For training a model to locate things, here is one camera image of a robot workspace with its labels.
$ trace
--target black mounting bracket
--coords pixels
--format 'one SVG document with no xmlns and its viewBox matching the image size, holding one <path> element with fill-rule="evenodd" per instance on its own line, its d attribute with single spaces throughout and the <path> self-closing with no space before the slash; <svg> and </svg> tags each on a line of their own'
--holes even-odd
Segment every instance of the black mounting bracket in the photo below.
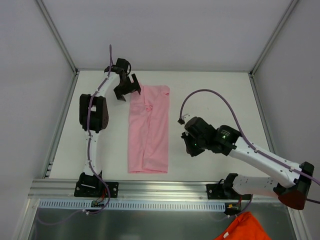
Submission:
<svg viewBox="0 0 320 240">
<path fill-rule="evenodd" d="M 206 194 L 208 200 L 239 200 L 240 196 L 242 197 L 242 200 L 250 200 L 251 195 L 245 194 L 245 195 L 235 195 L 233 198 L 227 197 L 225 194 L 225 191 L 223 189 L 223 184 L 217 184 L 217 183 L 209 183 L 205 185 L 206 187 Z"/>
<path fill-rule="evenodd" d="M 106 181 L 106 185 L 110 190 L 110 198 L 114 199 L 118 197 L 119 183 L 116 181 Z M 80 198 L 99 198 L 103 194 L 102 190 L 94 189 L 91 187 L 82 186 L 79 182 L 75 185 L 74 196 Z"/>
<path fill-rule="evenodd" d="M 110 190 L 110 198 L 117 198 L 119 182 L 105 181 L 105 183 Z M 99 198 L 102 196 L 104 189 L 105 186 L 96 176 L 86 175 L 83 172 L 79 177 L 79 181 L 76 182 L 74 196 L 82 198 Z"/>
</svg>

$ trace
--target folded pink garment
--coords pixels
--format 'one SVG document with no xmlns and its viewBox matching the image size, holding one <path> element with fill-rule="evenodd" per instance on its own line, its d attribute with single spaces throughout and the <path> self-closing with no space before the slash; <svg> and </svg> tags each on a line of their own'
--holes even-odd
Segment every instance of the folded pink garment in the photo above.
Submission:
<svg viewBox="0 0 320 240">
<path fill-rule="evenodd" d="M 167 173 L 169 161 L 168 86 L 141 86 L 131 94 L 128 134 L 129 173 Z"/>
</svg>

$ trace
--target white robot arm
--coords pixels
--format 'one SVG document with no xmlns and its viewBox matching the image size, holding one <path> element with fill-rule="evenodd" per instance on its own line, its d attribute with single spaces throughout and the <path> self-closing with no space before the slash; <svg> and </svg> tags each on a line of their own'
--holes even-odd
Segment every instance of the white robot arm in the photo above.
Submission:
<svg viewBox="0 0 320 240">
<path fill-rule="evenodd" d="M 130 72 L 130 63 L 123 58 L 118 58 L 116 64 L 112 65 L 110 70 L 109 66 L 104 70 L 102 83 L 95 93 L 80 96 L 79 122 L 85 133 L 86 153 L 83 172 L 76 184 L 76 197 L 95 197 L 102 191 L 102 183 L 94 173 L 102 176 L 102 159 L 100 159 L 99 151 L 103 149 L 103 146 L 101 146 L 100 136 L 101 131 L 107 127 L 109 122 L 106 94 L 114 88 L 116 98 L 121 101 L 126 101 L 124 97 L 126 94 L 135 91 L 140 94 L 141 88 L 136 75 L 131 75 L 133 79 L 131 81 Z"/>
<path fill-rule="evenodd" d="M 314 172 L 312 164 L 291 162 L 251 143 L 255 146 L 253 150 L 241 133 L 230 126 L 222 125 L 215 129 L 202 118 L 192 117 L 190 114 L 184 115 L 181 123 L 185 129 L 181 137 L 186 144 L 187 153 L 192 157 L 205 150 L 211 150 L 213 153 L 242 160 L 271 176 L 248 177 L 230 173 L 222 186 L 228 197 L 233 198 L 236 194 L 269 196 L 278 198 L 293 209 L 304 209 L 311 180 L 293 170 L 312 176 Z M 290 169 L 270 160 L 260 152 L 288 165 Z"/>
</svg>

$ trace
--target orange cloth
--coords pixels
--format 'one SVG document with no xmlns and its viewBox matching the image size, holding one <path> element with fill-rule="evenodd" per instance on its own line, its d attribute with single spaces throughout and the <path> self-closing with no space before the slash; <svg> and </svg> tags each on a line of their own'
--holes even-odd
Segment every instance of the orange cloth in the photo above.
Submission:
<svg viewBox="0 0 320 240">
<path fill-rule="evenodd" d="M 214 240 L 271 240 L 271 238 L 250 212 L 244 212 Z"/>
</svg>

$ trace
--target white backdrop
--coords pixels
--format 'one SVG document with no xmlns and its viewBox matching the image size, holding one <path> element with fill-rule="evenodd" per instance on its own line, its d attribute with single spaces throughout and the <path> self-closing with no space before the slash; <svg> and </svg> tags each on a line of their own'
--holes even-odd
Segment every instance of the white backdrop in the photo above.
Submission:
<svg viewBox="0 0 320 240">
<path fill-rule="evenodd" d="M 44 0 L 78 68 L 250 71 L 291 0 Z"/>
</svg>

